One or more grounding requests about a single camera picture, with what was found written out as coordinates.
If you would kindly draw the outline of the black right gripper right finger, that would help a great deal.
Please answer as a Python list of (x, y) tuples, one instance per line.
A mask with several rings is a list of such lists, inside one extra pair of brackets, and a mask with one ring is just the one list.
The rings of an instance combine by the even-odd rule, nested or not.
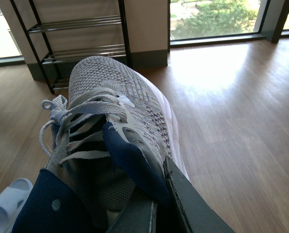
[(205, 202), (174, 161), (166, 156), (164, 172), (182, 233), (233, 233), (234, 230)]

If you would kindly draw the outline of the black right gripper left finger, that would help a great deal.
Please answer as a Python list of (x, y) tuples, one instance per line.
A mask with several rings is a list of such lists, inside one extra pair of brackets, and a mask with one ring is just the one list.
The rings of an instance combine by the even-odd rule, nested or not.
[(158, 204), (136, 187), (127, 205), (121, 210), (108, 233), (156, 232)]

